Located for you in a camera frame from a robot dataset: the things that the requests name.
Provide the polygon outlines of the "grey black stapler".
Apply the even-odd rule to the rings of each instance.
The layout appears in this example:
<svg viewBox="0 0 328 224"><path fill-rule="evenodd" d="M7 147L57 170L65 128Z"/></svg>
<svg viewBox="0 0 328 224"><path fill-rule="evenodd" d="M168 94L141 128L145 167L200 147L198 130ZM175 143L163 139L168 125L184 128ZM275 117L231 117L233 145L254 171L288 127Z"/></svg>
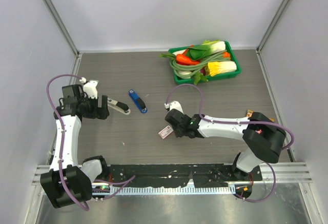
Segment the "grey black stapler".
<svg viewBox="0 0 328 224"><path fill-rule="evenodd" d="M108 98L107 104L109 107L111 107L112 109L114 109L122 114L129 115L131 113L131 110L128 107L128 105L125 103L122 103L120 101L116 101L114 99Z"/></svg>

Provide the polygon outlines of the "blue stapler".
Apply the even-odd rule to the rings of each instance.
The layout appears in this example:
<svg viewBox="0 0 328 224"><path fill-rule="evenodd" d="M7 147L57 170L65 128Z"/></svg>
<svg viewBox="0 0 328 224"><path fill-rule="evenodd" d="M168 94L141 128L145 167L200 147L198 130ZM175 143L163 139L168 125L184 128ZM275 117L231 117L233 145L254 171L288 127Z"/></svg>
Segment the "blue stapler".
<svg viewBox="0 0 328 224"><path fill-rule="evenodd" d="M129 90L128 94L129 94L129 97L131 98L131 100L133 101L133 103L138 108L138 110L143 114L147 113L148 109L146 107L146 104L139 97L139 95L133 89Z"/></svg>

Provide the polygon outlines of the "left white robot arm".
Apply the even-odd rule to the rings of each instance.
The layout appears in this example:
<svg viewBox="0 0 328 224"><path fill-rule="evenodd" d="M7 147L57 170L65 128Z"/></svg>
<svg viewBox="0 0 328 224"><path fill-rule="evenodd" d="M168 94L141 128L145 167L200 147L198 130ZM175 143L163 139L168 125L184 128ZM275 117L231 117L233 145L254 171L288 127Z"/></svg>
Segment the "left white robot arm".
<svg viewBox="0 0 328 224"><path fill-rule="evenodd" d="M50 170L40 177L40 184L54 208L76 202L85 203L92 197L92 183L108 179L109 169L102 156L94 156L78 164L78 135L82 120L102 119L109 116L107 96L98 96L98 82L62 88L54 118L57 139Z"/></svg>

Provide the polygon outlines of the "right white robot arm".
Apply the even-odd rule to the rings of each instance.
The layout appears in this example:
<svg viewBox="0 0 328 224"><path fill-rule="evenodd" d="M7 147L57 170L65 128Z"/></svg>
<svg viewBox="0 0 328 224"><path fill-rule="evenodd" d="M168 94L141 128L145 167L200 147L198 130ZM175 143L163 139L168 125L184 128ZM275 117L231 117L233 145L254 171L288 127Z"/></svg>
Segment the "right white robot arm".
<svg viewBox="0 0 328 224"><path fill-rule="evenodd" d="M251 117L219 119L199 114L189 117L171 109L165 121L171 125L176 137L223 137L244 141L248 148L237 154L231 168L236 180L244 180L263 162L277 163L286 138L283 128L259 112Z"/></svg>

